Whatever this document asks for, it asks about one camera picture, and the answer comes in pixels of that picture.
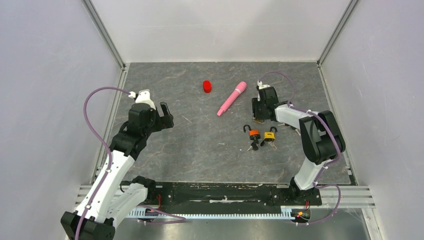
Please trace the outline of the orange black padlock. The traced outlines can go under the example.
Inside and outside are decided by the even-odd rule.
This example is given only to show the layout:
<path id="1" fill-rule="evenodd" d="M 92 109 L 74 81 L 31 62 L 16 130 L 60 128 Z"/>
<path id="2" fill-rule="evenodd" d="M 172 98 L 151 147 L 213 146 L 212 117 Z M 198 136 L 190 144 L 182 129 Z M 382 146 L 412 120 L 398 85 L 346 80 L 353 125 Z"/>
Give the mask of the orange black padlock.
<path id="1" fill-rule="evenodd" d="M 250 140 L 259 140 L 261 138 L 261 134 L 259 132 L 259 130 L 257 129 L 252 129 L 250 125 L 245 124 L 243 126 L 243 132 L 244 133 L 248 133 L 249 135 L 249 139 Z"/>

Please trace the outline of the yellow black padlock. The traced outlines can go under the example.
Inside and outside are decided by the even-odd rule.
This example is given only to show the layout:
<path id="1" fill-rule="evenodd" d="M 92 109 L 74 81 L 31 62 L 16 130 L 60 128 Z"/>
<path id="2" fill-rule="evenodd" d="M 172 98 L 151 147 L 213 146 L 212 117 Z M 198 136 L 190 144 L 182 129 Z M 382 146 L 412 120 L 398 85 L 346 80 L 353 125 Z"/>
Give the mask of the yellow black padlock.
<path id="1" fill-rule="evenodd" d="M 271 147 L 275 148 L 275 140 L 276 140 L 276 134 L 278 133 L 278 130 L 275 126 L 271 126 L 269 131 L 264 132 L 263 134 L 263 140 L 260 143 L 260 146 L 263 147 L 266 143 L 270 145 Z"/>

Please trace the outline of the black-head key bunch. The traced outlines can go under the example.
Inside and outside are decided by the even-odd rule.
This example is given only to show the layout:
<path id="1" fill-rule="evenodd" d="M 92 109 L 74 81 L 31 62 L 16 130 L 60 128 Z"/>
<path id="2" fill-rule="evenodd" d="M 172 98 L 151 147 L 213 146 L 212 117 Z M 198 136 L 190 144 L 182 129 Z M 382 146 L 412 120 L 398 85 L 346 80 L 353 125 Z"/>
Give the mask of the black-head key bunch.
<path id="1" fill-rule="evenodd" d="M 259 149 L 259 140 L 254 139 L 247 151 L 257 151 Z"/>

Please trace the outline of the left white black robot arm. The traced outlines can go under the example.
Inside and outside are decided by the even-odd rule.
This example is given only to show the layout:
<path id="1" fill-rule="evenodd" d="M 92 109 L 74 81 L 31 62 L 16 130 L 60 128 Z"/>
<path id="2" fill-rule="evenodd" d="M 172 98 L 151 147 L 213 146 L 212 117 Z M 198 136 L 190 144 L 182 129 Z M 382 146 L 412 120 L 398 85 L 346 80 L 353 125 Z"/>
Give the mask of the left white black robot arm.
<path id="1" fill-rule="evenodd" d="M 155 181 L 138 176 L 128 189 L 114 198 L 127 171 L 135 163 L 154 132 L 174 126 L 174 117 L 166 102 L 163 115 L 152 101 L 135 103 L 128 120 L 108 146 L 108 156 L 88 194 L 73 212 L 66 211 L 60 223 L 70 240 L 111 240 L 116 229 L 140 203 L 151 204 L 157 198 Z"/>

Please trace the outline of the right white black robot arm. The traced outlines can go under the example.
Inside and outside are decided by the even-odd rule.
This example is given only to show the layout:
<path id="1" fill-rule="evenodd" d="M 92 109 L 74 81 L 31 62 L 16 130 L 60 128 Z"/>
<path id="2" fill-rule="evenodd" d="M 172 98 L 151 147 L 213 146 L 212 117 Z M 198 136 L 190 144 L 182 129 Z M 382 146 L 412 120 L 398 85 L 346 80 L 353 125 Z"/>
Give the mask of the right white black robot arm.
<path id="1" fill-rule="evenodd" d="M 275 88 L 268 84 L 259 82 L 256 89 L 258 96 L 252 99 L 254 119 L 271 120 L 300 132 L 305 160 L 292 180 L 288 196 L 293 203 L 302 204 L 322 172 L 342 156 L 344 138 L 331 111 L 304 110 L 288 101 L 280 102 Z"/>

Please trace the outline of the pink cylindrical wand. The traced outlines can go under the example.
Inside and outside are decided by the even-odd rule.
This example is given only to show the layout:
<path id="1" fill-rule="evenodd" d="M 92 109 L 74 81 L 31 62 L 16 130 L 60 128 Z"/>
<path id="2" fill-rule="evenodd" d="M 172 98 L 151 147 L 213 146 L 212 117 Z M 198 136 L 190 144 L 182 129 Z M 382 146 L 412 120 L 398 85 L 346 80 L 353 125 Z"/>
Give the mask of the pink cylindrical wand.
<path id="1" fill-rule="evenodd" d="M 241 81 L 234 89 L 234 91 L 231 93 L 231 95 L 225 100 L 225 102 L 221 105 L 219 108 L 217 115 L 221 116 L 223 113 L 225 113 L 228 108 L 234 103 L 234 101 L 238 98 L 239 95 L 241 95 L 247 88 L 247 83 L 244 81 Z"/>

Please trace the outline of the red plastic cap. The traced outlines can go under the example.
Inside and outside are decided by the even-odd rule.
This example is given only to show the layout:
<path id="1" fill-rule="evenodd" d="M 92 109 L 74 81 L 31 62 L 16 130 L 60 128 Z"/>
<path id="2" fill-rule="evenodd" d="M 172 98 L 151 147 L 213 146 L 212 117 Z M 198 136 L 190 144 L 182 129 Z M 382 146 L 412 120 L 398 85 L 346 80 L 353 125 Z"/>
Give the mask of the red plastic cap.
<path id="1" fill-rule="evenodd" d="M 205 93 L 210 93 L 212 91 L 212 83 L 209 80 L 204 80 L 202 87 Z"/>

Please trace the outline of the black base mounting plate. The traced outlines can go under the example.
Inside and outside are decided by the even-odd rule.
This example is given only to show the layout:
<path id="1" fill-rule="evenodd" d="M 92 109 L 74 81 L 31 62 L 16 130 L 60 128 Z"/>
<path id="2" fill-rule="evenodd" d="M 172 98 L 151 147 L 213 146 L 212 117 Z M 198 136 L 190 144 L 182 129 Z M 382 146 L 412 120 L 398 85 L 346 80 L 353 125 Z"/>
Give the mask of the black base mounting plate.
<path id="1" fill-rule="evenodd" d="M 175 206 L 185 202 L 266 203 L 274 206 L 321 206 L 317 188 L 297 190 L 290 184 L 156 182 L 148 188 L 145 204 Z"/>

